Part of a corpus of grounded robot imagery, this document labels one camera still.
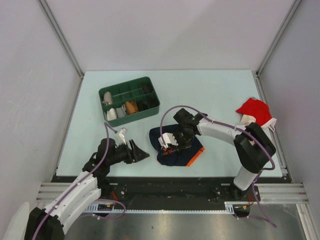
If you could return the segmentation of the navy orange underwear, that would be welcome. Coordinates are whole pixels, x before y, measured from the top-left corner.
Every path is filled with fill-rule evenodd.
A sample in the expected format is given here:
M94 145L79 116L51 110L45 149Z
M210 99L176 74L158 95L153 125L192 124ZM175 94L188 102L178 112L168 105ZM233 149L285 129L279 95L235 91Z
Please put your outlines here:
M173 151L171 147L163 149L159 142L160 128L155 127L149 131L149 140L157 151L157 161L165 166L190 167L196 159L205 151L201 142L194 137L190 148Z

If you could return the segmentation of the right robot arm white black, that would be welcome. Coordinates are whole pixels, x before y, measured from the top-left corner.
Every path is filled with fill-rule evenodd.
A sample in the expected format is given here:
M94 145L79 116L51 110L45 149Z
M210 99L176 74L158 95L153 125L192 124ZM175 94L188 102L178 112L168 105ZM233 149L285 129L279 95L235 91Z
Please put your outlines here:
M235 147L241 167L230 184L230 194L237 201L248 196L250 186L276 153L276 147L257 123L232 125L210 119L205 113L192 115L184 108L173 118L179 129L168 145L176 151L190 148L196 135L213 137Z

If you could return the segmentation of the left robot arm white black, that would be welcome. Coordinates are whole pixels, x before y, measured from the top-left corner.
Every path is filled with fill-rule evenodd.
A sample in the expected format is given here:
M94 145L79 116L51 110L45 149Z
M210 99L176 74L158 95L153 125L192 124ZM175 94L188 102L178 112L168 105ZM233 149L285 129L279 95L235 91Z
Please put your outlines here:
M111 185L106 176L112 165L121 162L134 164L149 156L133 140L116 144L112 138L102 139L73 183L43 209L35 207L30 212L24 239L63 240L89 205L110 196Z

